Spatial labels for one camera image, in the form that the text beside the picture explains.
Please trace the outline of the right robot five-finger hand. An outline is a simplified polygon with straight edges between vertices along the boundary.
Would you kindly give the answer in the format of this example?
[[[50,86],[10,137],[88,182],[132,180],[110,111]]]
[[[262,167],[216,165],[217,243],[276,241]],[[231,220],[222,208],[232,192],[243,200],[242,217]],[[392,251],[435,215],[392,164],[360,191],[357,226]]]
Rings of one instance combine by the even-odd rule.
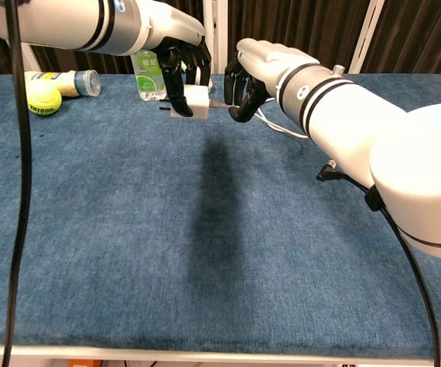
[[[290,73],[319,65],[296,48],[241,39],[224,72],[224,100],[230,116],[237,122],[249,121],[268,98],[281,101],[282,85]]]

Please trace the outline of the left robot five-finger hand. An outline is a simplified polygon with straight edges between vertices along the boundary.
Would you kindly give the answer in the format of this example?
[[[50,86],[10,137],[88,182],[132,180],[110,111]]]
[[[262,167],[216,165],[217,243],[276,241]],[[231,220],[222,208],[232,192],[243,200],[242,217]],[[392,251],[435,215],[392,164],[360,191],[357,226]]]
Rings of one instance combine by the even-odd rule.
[[[171,106],[183,117],[193,116],[184,95],[184,86],[193,85],[200,72],[201,86],[208,86],[211,54],[206,31],[194,17],[168,5],[152,1],[149,5],[151,29],[144,48],[154,52],[161,69]]]

